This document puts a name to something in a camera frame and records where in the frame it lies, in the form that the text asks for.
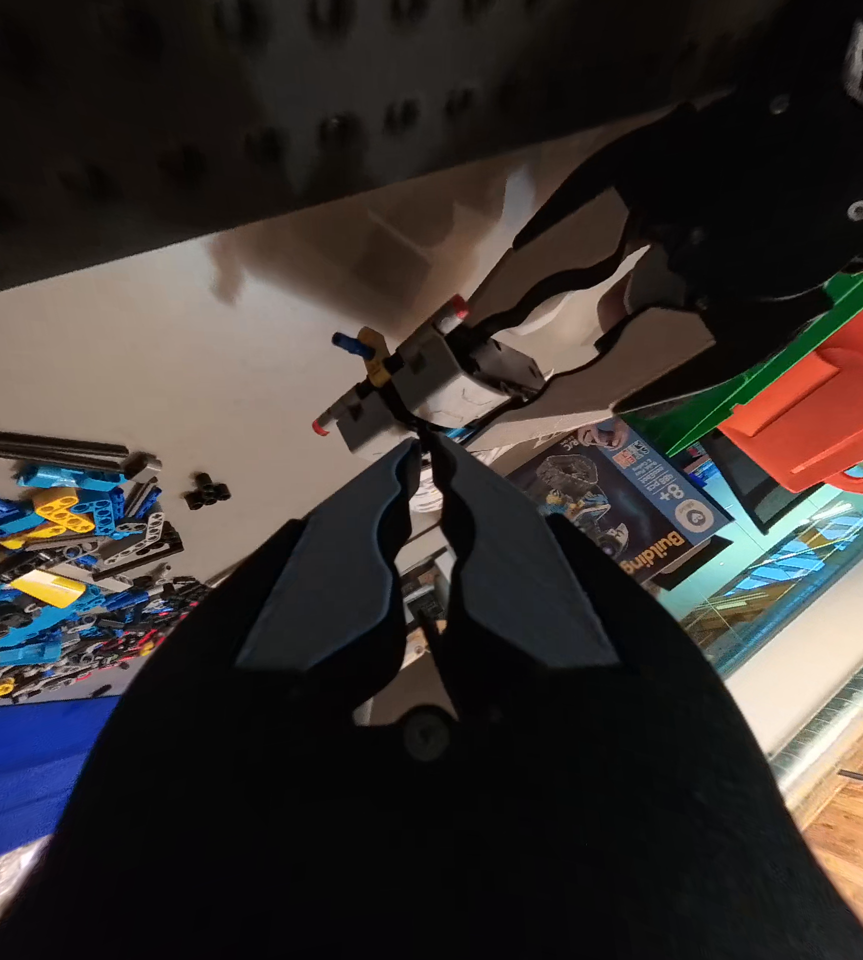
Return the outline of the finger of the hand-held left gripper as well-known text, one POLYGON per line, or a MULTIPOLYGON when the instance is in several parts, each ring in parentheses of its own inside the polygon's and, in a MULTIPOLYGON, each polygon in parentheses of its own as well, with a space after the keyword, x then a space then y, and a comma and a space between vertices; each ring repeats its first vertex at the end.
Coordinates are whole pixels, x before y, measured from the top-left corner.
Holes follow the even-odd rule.
POLYGON ((616 405, 712 348, 696 313, 650 307, 592 361, 549 378, 531 402, 497 415, 467 441, 470 452, 514 447, 610 419, 616 405))
POLYGON ((518 306, 553 275, 587 270, 620 255, 629 214, 617 189, 610 187, 521 250, 508 250, 469 299, 470 327, 518 306))

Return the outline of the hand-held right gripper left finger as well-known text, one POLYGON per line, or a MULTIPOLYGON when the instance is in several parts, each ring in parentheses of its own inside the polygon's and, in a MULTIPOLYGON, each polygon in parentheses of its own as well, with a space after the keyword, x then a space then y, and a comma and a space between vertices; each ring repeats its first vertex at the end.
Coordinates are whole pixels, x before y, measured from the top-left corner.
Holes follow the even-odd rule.
POLYGON ((303 673, 358 642, 401 666, 406 632, 396 560, 413 534, 420 473, 421 445, 408 438, 307 515, 237 668, 303 673))

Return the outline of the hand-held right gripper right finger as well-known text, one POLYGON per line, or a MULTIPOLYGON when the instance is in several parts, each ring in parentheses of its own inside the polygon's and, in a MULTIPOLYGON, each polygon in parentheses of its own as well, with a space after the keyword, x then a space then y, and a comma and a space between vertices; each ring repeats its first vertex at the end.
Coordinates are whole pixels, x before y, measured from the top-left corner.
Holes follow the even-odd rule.
POLYGON ((534 502, 449 438, 427 441, 454 553, 450 585, 471 622, 551 669, 617 666, 618 654, 534 502))

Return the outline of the grey black toy brick assembly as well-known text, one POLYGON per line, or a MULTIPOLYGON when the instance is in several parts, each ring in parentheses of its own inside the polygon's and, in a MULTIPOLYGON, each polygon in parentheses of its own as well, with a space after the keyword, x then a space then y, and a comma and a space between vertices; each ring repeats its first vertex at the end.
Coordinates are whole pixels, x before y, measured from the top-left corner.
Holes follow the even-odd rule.
POLYGON ((313 432, 336 432, 353 454, 375 461, 424 429, 464 443, 488 416, 536 397, 546 382, 539 366, 474 335, 469 313, 454 295, 393 351, 370 327, 354 337, 334 333, 332 344, 363 362, 365 378, 318 415, 313 432))

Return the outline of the pile of small toy pieces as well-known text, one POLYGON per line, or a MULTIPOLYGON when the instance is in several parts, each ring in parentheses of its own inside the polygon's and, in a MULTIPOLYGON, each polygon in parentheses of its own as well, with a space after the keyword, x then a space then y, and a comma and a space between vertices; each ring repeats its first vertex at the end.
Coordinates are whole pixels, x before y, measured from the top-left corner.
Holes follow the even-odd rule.
POLYGON ((0 706, 140 666, 211 592, 173 570, 153 453, 0 430, 0 461, 0 706))

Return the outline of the person's left hand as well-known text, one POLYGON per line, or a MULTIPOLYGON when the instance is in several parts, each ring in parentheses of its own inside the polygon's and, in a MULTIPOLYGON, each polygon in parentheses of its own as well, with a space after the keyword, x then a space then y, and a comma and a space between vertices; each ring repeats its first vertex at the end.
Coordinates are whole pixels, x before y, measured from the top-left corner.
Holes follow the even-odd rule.
POLYGON ((596 306, 600 331, 607 333, 617 327, 629 316, 627 292, 632 280, 633 270, 618 278, 599 298, 596 306))

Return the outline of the toy building kit box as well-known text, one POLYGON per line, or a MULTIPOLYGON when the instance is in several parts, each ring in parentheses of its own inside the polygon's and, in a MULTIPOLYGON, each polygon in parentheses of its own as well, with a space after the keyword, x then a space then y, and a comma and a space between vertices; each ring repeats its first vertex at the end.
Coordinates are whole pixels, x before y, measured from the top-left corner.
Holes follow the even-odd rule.
POLYGON ((558 438, 507 478, 639 585, 672 590, 733 543, 731 516, 617 417, 558 438))

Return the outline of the green plastic bin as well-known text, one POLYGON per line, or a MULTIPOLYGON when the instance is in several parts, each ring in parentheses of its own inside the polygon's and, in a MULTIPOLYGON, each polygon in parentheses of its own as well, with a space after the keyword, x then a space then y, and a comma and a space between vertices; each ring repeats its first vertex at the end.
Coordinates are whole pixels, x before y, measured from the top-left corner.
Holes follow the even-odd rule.
POLYGON ((677 455, 720 428, 735 408, 755 399, 863 311, 863 272, 839 273, 826 285, 832 308, 768 361, 710 390, 672 403, 621 414, 632 429, 667 456, 677 455))

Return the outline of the black toy connector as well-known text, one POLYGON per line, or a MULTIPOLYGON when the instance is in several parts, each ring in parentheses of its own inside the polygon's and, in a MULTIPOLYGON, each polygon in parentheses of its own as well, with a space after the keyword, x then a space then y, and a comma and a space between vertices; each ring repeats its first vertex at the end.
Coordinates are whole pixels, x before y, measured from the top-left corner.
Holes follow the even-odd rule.
POLYGON ((197 511, 232 498, 230 488, 225 483, 216 482, 207 472, 193 474, 191 481, 190 489, 181 493, 188 510, 197 511))

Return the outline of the orange plastic bin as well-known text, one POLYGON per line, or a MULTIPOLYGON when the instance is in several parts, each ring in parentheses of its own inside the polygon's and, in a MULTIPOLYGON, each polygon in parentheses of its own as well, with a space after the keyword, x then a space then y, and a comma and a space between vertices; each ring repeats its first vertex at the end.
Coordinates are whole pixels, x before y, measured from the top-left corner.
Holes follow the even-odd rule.
POLYGON ((746 404, 719 431, 779 484, 863 496, 863 310, 746 404))

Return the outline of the black dimpled pad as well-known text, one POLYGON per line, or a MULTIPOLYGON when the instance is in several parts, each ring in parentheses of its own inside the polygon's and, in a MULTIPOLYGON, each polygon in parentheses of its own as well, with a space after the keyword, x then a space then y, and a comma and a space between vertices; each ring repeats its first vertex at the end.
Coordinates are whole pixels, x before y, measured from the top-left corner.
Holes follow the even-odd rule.
POLYGON ((781 6, 0 1, 0 292, 715 90, 781 6))

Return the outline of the blue plastic bin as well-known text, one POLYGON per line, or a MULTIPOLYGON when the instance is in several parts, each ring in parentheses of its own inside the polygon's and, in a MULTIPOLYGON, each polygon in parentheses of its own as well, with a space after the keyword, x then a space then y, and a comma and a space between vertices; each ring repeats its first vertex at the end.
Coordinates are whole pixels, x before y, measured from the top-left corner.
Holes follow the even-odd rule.
POLYGON ((0 857, 54 831, 120 699, 0 707, 0 857))

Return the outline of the silver ventilation duct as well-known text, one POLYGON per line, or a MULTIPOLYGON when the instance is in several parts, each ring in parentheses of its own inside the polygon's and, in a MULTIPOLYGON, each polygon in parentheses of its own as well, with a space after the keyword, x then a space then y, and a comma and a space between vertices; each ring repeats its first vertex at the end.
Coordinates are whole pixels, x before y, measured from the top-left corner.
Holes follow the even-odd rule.
POLYGON ((801 810, 863 740, 863 664, 769 757, 790 810, 801 810))

